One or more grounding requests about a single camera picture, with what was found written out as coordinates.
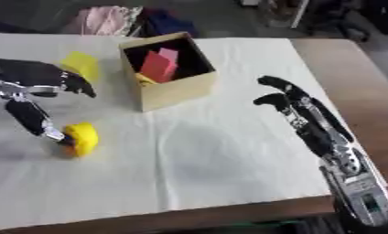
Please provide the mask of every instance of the cardboard box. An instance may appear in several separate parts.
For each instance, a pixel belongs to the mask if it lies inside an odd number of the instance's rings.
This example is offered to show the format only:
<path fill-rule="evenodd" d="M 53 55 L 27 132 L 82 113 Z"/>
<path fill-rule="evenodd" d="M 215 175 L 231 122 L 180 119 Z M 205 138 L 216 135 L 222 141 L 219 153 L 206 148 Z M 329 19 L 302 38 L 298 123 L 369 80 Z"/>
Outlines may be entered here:
<path fill-rule="evenodd" d="M 139 72 L 149 50 L 161 48 L 178 51 L 178 68 L 172 81 L 142 87 L 135 74 Z M 188 33 L 142 38 L 120 45 L 126 77 L 143 112 L 171 106 L 210 93 L 216 79 L 215 68 L 209 63 Z"/>

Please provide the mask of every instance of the table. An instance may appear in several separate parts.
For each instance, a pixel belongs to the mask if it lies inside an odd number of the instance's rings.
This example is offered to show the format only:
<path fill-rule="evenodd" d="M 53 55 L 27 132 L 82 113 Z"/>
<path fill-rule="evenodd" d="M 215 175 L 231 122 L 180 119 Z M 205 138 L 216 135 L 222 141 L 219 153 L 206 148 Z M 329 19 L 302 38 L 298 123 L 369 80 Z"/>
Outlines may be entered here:
<path fill-rule="evenodd" d="M 293 43 L 388 181 L 388 81 L 352 42 L 299 39 Z M 10 233 L 131 233 L 192 229 L 331 211 L 330 197 L 313 197 L 12 229 Z"/>

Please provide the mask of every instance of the dark fabric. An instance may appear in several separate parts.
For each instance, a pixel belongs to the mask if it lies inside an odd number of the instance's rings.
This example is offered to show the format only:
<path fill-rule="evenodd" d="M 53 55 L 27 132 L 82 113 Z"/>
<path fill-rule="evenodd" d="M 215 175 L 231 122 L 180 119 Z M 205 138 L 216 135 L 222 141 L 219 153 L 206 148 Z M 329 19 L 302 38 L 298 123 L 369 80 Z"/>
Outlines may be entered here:
<path fill-rule="evenodd" d="M 199 35 L 195 26 L 186 20 L 178 19 L 163 9 L 145 9 L 143 37 L 155 37 L 170 33 L 188 32 L 192 37 Z"/>

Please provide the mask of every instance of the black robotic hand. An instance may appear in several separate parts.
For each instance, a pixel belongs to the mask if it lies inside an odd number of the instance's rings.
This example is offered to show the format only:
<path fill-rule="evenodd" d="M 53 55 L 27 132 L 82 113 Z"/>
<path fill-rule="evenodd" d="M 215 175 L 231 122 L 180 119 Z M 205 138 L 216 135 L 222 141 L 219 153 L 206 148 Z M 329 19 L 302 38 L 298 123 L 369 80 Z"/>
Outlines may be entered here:
<path fill-rule="evenodd" d="M 351 134 L 340 124 L 336 117 L 321 101 L 310 97 L 295 84 L 271 76 L 261 77 L 258 79 L 258 82 L 262 85 L 277 88 L 282 91 L 282 93 L 278 92 L 265 95 L 254 100 L 253 103 L 255 105 L 270 104 L 275 106 L 276 110 L 283 113 L 285 116 L 295 115 L 296 117 L 302 116 L 305 118 L 307 124 L 303 124 L 301 128 L 297 128 L 296 133 L 314 154 L 322 156 L 331 153 L 331 139 L 323 127 L 318 123 L 316 116 L 314 116 L 306 107 L 301 105 L 304 99 L 309 99 L 309 101 L 321 111 L 322 115 L 332 127 L 341 133 L 349 142 L 353 141 Z"/>
<path fill-rule="evenodd" d="M 6 110 L 30 133 L 73 145 L 73 139 L 55 129 L 46 112 L 28 98 L 29 94 L 56 97 L 60 90 L 96 96 L 92 85 L 82 76 L 55 65 L 0 59 L 0 98 L 8 100 Z"/>
<path fill-rule="evenodd" d="M 40 97 L 58 95 L 47 87 L 96 96 L 92 85 L 82 76 L 38 61 L 0 59 L 0 80 L 26 88 L 22 90 Z"/>
<path fill-rule="evenodd" d="M 258 80 L 282 92 L 264 95 L 255 105 L 270 104 L 284 114 L 305 145 L 319 158 L 319 168 L 335 197 L 341 226 L 352 234 L 388 233 L 388 191 L 370 157 L 352 144 L 353 136 L 324 104 L 295 84 L 276 77 Z"/>

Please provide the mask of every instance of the yellow toy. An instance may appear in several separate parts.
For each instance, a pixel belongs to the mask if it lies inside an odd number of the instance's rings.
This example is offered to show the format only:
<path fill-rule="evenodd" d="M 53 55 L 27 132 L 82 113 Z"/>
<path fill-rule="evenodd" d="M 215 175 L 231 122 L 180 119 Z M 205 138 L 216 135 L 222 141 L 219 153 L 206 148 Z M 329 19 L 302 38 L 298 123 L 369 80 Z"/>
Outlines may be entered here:
<path fill-rule="evenodd" d="M 99 142 L 94 127 L 88 122 L 81 122 L 64 127 L 63 132 L 74 140 L 73 146 L 65 145 L 67 153 L 75 157 L 82 157 L 93 151 Z"/>
<path fill-rule="evenodd" d="M 135 77 L 138 79 L 138 82 L 142 87 L 151 85 L 151 84 L 157 84 L 157 82 L 149 79 L 147 76 L 141 74 L 141 73 L 136 73 Z"/>

